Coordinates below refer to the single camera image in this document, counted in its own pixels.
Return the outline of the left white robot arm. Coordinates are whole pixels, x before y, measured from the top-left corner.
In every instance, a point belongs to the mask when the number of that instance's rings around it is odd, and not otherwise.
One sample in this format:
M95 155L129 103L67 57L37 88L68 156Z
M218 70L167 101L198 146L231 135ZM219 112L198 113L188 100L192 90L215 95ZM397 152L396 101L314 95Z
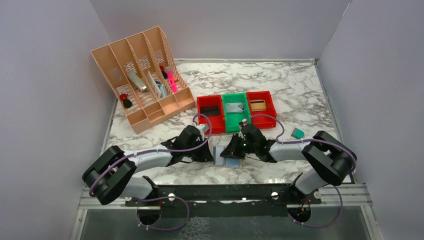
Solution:
M159 145L125 153L118 146L109 147L83 174L89 195L107 205L120 197L146 199L154 184L146 177L135 178L138 172L169 167L185 162L211 162L214 158L208 145L209 124L186 126L181 133Z

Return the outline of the beige card holder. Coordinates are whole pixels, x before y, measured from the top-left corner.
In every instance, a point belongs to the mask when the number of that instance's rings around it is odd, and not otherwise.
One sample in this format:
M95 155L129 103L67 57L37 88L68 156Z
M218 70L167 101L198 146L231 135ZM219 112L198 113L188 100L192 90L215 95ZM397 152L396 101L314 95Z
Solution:
M211 162L211 166L213 166L213 167L219 167L219 168L231 168L231 169L241 169L242 168L242 163L243 163L243 160L242 159L240 159L240 158L227 158L227 157L225 157L225 159L226 159L226 163L225 163L225 166L214 166L214 165L212 165L212 162Z

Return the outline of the gold credit card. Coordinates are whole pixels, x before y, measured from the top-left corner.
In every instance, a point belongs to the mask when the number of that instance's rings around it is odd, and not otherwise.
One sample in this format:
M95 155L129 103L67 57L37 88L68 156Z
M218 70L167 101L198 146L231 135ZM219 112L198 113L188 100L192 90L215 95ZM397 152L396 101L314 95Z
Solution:
M252 112L265 111L267 109L267 104L264 99L251 100L249 104Z

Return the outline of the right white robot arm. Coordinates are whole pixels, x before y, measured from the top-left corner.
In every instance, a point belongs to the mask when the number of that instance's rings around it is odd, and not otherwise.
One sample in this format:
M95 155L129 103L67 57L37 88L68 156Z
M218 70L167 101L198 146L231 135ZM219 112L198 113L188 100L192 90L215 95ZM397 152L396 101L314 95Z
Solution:
M353 151L323 130L312 138L279 141L267 139L258 127L249 123L232 136L220 156L242 159L247 154L254 154L265 163L307 161L312 168L299 175L287 192L288 196L297 199L304 199L316 189L327 185L341 185L357 166L357 157Z

